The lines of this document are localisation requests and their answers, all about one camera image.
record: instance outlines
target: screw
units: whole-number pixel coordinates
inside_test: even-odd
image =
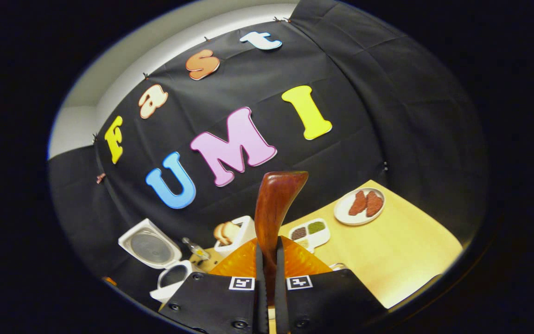
[[[309,321],[306,321],[306,320],[298,321],[298,322],[296,322],[296,327],[304,328],[304,327],[308,326],[308,324],[309,324]]]
[[[248,324],[244,321],[234,321],[232,323],[232,326],[234,328],[238,328],[238,329],[242,329],[242,328],[246,328],[246,326],[248,326]]]

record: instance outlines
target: green powder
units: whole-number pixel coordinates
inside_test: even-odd
[[[320,230],[324,230],[324,222],[314,222],[308,225],[308,233],[314,234]]]

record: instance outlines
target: wooden table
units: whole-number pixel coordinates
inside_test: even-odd
[[[280,229],[323,218],[331,232],[327,243],[314,249],[325,264],[341,262],[351,269],[379,302],[390,308],[443,273],[463,250],[439,222],[399,195],[369,180],[358,188],[377,188],[386,203],[368,224],[349,226],[333,216],[337,200]]]

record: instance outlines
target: foam letter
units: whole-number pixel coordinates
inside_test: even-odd
[[[156,194],[166,205],[173,209],[182,209],[190,205],[197,193],[193,180],[191,180],[187,172],[180,165],[180,162],[178,162],[179,158],[180,155],[178,152],[172,152],[164,159],[162,165],[164,168],[170,169],[180,182],[180,185],[183,186],[183,192],[180,195],[174,195],[170,191],[164,180],[162,180],[162,172],[158,168],[153,169],[146,176],[146,183],[154,188]]]
[[[313,140],[318,136],[324,135],[333,128],[331,122],[326,121],[318,111],[318,108],[316,108],[316,104],[314,104],[310,96],[311,91],[312,88],[309,86],[299,85],[281,95],[284,101],[294,105],[305,127],[304,136],[307,140]]]
[[[184,66],[190,70],[189,76],[193,80],[201,80],[209,74],[215,72],[220,67],[220,60],[216,57],[210,57],[214,52],[212,50],[203,50],[187,60]]]
[[[159,84],[155,84],[148,88],[146,92],[140,97],[139,105],[140,116],[146,119],[154,114],[156,108],[161,107],[168,99],[168,93],[162,90]]]
[[[225,186],[234,179],[234,173],[226,171],[220,161],[244,173],[242,148],[248,155],[248,165],[253,167],[265,163],[277,154],[276,148],[267,145],[250,120],[250,113],[250,108],[243,107],[228,116],[229,142],[208,132],[191,141],[191,149],[201,153],[216,176],[216,186]]]
[[[119,142],[123,142],[123,135],[119,126],[123,125],[123,118],[117,116],[113,123],[110,125],[106,133],[104,134],[104,140],[108,142],[108,148],[110,148],[110,154],[112,155],[112,161],[114,164],[119,161],[121,154],[123,154],[123,148],[119,146]]]
[[[281,46],[280,40],[268,40],[266,37],[271,36],[268,32],[249,32],[240,39],[240,42],[250,42],[254,47],[261,50],[271,50],[276,49]]]

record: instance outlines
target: blue letter u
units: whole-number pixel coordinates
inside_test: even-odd
[[[164,159],[162,165],[164,168],[170,169],[180,182],[180,185],[183,186],[183,192],[180,193],[180,195],[174,195],[172,192],[170,192],[170,189],[168,186],[166,186],[164,180],[162,180],[161,170],[157,168],[153,169],[150,173],[148,173],[148,176],[146,176],[146,183],[154,188],[156,194],[158,194],[159,198],[166,205],[173,209],[182,209],[187,205],[190,205],[190,203],[193,202],[193,199],[195,199],[195,194],[197,193],[193,180],[191,180],[191,178],[187,175],[187,172],[185,172],[183,167],[180,165],[180,162],[178,162],[179,158],[180,155],[178,152],[172,152]]]

